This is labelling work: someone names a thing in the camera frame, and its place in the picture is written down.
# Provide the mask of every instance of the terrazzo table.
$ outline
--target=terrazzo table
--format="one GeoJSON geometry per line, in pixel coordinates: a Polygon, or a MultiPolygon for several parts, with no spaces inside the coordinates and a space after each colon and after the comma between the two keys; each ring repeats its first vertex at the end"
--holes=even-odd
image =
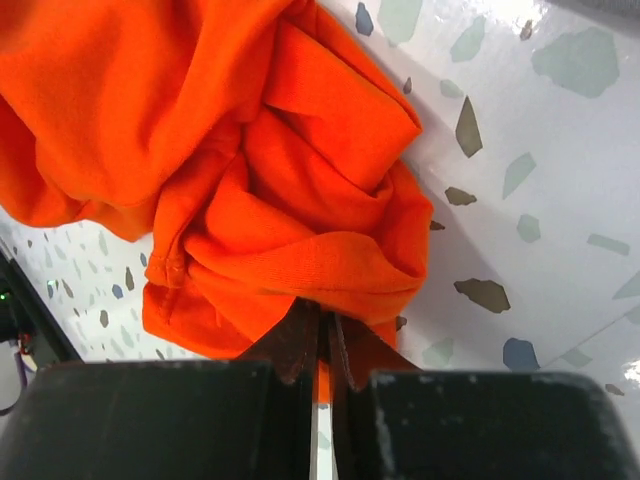
{"type": "MultiPolygon", "coordinates": [[[[640,24],[535,0],[325,4],[425,127],[406,158],[436,207],[430,278],[403,314],[402,353],[589,375],[639,448],[640,24]]],[[[0,235],[85,360],[195,356],[142,329],[150,237],[4,212],[0,235]]],[[[319,423],[324,479],[327,409],[319,423]]]]}

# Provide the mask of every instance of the crumpled cloth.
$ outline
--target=crumpled cloth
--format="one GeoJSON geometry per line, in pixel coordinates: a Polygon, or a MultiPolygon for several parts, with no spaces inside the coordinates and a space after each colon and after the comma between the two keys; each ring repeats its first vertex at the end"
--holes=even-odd
{"type": "Polygon", "coordinates": [[[309,0],[0,8],[0,203],[152,232],[145,328],[232,358],[304,297],[392,345],[432,213],[392,83],[309,0]]]}

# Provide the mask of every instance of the orange garment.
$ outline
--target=orange garment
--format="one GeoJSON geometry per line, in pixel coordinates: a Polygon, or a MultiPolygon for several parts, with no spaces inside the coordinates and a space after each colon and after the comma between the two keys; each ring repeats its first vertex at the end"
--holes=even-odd
{"type": "Polygon", "coordinates": [[[414,111],[310,0],[0,7],[0,203],[153,232],[145,328],[231,358],[296,296],[391,344],[432,207],[414,111]]]}

